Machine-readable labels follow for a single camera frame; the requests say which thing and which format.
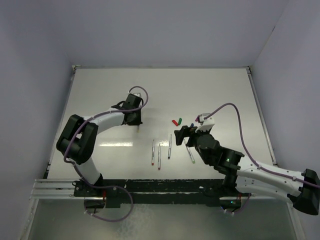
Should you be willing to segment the red pen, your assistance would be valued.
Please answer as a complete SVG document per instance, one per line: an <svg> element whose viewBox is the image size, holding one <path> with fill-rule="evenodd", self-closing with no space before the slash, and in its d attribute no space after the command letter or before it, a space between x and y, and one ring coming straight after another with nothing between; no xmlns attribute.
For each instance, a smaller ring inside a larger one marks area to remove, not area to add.
<svg viewBox="0 0 320 240"><path fill-rule="evenodd" d="M152 148L151 148L151 165L155 164L155 140L152 140Z"/></svg>

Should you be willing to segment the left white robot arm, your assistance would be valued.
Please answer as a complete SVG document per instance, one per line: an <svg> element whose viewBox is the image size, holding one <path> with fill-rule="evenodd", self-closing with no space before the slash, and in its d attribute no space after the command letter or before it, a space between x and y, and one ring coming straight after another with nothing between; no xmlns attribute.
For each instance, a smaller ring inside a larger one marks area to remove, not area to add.
<svg viewBox="0 0 320 240"><path fill-rule="evenodd" d="M64 162L71 164L86 183L85 190L91 196L98 196L103 191L103 176L92 158L97 135L113 127L141 125L144 103L138 93L129 93L126 100L106 112L88 117L73 114L68 119L56 149L62 153Z"/></svg>

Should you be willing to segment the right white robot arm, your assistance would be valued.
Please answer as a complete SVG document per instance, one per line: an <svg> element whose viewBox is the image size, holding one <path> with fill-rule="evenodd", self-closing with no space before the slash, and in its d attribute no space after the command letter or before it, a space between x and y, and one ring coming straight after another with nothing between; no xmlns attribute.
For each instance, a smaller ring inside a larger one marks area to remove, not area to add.
<svg viewBox="0 0 320 240"><path fill-rule="evenodd" d="M258 194L291 203L305 214L317 216L320 209L320 179L311 169L303 172L253 161L248 155L220 145L209 130L183 126L174 131L175 143L195 148L204 164L225 176L222 190L228 196L237 192Z"/></svg>

